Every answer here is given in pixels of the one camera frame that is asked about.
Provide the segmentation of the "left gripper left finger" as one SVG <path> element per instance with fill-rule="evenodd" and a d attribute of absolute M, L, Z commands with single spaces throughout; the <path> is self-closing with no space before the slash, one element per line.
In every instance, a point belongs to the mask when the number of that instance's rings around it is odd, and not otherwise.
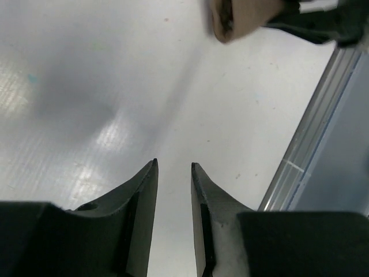
<path fill-rule="evenodd" d="M 1 202 L 2 276 L 146 276 L 158 162 L 75 210 Z"/>

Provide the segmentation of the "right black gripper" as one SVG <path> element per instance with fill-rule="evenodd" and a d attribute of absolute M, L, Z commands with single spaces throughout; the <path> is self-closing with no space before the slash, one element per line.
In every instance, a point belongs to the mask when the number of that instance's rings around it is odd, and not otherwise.
<path fill-rule="evenodd" d="M 339 1 L 337 7 L 284 11 L 264 27 L 279 29 L 313 44 L 336 42 L 339 48 L 368 46 L 368 1 Z"/>

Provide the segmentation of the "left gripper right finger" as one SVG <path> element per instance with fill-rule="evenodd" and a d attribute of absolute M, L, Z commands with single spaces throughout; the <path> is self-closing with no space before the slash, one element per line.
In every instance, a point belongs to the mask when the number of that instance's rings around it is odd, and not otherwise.
<path fill-rule="evenodd" d="M 367 276 L 368 219 L 253 211 L 191 165 L 198 276 Z"/>

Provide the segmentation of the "brown sock with striped cuff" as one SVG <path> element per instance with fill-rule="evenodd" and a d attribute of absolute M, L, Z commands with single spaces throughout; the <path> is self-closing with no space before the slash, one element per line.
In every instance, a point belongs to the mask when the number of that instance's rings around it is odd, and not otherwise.
<path fill-rule="evenodd" d="M 210 1 L 214 36 L 221 43 L 243 38 L 285 10 L 285 1 Z"/>

